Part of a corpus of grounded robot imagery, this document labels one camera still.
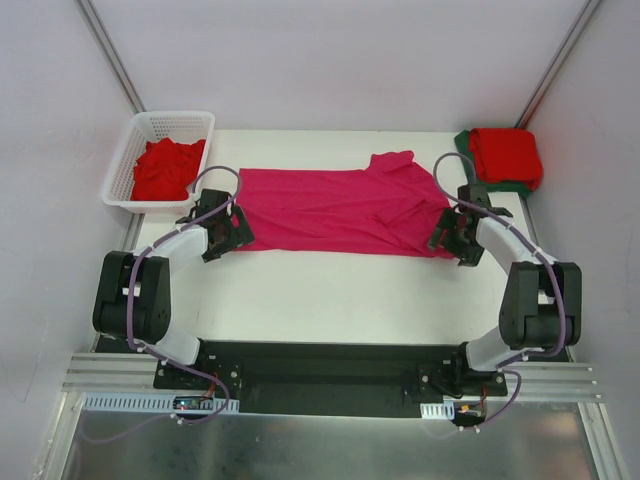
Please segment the folded red t shirt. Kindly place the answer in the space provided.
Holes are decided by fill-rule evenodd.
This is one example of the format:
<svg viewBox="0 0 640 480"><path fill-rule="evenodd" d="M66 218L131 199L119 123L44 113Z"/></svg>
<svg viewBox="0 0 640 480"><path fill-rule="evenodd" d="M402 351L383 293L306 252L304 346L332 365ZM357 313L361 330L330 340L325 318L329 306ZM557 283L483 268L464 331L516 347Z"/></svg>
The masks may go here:
<svg viewBox="0 0 640 480"><path fill-rule="evenodd" d="M474 156L476 173L485 182L519 182L530 190L538 188L543 167L536 138L515 128L474 128L469 148Z"/></svg>

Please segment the pink t shirt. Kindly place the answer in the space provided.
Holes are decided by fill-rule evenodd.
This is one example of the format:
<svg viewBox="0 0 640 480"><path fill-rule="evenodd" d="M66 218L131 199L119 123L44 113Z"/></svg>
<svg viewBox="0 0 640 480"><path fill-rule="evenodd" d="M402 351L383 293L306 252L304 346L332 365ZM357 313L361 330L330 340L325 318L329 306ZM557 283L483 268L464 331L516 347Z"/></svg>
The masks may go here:
<svg viewBox="0 0 640 480"><path fill-rule="evenodd" d="M451 256L428 246L449 202L410 150L374 154L364 169L243 168L240 176L251 251Z"/></svg>

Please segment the aluminium frame rail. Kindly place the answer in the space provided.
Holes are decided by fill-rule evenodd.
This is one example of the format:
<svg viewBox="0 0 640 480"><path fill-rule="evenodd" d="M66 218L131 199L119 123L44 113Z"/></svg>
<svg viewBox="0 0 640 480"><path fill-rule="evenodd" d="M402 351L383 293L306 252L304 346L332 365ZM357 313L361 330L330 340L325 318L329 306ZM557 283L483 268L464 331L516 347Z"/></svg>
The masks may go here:
<svg viewBox="0 0 640 480"><path fill-rule="evenodd" d="M146 393L153 390L157 360L146 354L78 353L62 383L65 392Z"/></svg>

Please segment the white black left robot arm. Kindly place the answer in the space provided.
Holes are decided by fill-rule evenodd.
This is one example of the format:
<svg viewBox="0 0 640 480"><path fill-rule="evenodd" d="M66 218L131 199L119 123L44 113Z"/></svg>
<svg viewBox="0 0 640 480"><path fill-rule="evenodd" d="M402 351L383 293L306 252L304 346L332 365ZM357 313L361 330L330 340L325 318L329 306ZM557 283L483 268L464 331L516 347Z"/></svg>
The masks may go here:
<svg viewBox="0 0 640 480"><path fill-rule="evenodd" d="M255 240L248 220L228 192L204 189L176 233L157 245L106 254L93 308L94 329L124 339L133 350L153 350L178 362L177 377L192 389L205 386L212 366L198 356L201 340L172 322L171 277Z"/></svg>

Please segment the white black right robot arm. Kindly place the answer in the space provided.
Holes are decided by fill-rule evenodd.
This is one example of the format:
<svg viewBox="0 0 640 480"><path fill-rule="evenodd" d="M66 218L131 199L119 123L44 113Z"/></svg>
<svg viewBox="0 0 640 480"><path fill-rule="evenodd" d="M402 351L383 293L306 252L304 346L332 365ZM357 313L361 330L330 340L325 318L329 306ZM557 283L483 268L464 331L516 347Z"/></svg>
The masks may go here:
<svg viewBox="0 0 640 480"><path fill-rule="evenodd" d="M463 362L449 373L452 388L470 395L497 371L533 356L553 357L581 334L582 272L560 262L529 240L511 212L494 207L485 187L458 188L453 207L443 210L427 246L443 249L464 267L488 253L506 274L497 326L463 346Z"/></svg>

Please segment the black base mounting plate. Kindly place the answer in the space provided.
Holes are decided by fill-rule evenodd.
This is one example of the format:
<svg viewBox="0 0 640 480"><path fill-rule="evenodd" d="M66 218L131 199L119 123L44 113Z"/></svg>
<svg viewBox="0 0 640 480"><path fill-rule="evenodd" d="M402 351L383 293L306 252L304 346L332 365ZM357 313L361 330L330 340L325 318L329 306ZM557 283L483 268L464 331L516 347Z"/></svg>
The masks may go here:
<svg viewBox="0 0 640 480"><path fill-rule="evenodd" d="M241 412L416 418L446 397L504 398L503 375L475 372L454 345L205 341L195 369Z"/></svg>

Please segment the crumpled red t shirt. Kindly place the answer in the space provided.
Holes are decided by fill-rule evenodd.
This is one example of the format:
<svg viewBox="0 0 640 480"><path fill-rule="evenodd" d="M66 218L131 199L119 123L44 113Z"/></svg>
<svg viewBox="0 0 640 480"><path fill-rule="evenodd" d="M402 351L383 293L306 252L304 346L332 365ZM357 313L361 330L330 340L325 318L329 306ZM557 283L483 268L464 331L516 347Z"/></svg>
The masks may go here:
<svg viewBox="0 0 640 480"><path fill-rule="evenodd" d="M147 142L133 169L131 201L184 201L196 179L206 141L176 143L170 138Z"/></svg>

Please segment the white plastic laundry basket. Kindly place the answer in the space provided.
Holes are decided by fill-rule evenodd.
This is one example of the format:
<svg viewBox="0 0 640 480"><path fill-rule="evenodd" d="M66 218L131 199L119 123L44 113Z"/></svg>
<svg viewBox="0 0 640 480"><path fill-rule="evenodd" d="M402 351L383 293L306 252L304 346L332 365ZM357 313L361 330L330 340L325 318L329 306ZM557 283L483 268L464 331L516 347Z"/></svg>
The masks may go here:
<svg viewBox="0 0 640 480"><path fill-rule="evenodd" d="M191 208L194 182L188 186L184 201L131 201L134 185L133 169L144 153L147 142L170 138L176 143L206 141L198 174L206 166L213 141L215 116L207 111L150 111L134 115L111 160L102 187L102 200L109 206L124 208L135 214L185 214Z"/></svg>

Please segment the folded green t shirt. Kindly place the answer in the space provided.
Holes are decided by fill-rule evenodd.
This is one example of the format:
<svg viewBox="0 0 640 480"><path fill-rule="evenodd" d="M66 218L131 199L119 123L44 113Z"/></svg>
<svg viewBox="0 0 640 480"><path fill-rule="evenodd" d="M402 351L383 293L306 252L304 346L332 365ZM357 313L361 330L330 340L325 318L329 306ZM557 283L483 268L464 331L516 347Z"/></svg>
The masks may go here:
<svg viewBox="0 0 640 480"><path fill-rule="evenodd" d="M533 193L536 190L536 189L535 190L530 190L530 189L527 188L526 185L524 185L522 183L519 183L519 182L505 181L505 182L499 182L499 183L488 183L488 182L483 181L478 176L478 174L476 173L476 166L475 166L474 156L471 153L470 148L469 148L469 137L470 137L470 131L471 130L463 130L462 132L458 133L454 137L454 144L455 144L455 147L456 147L457 151L460 154L462 154L465 157L467 157L473 163L473 167L470 167L466 162L463 162L463 169L464 169L465 175L467 176L467 179L469 181L471 181L473 179L476 179L479 183L485 185L487 190L490 191L490 192L517 193L523 198L528 197L531 193Z"/></svg>

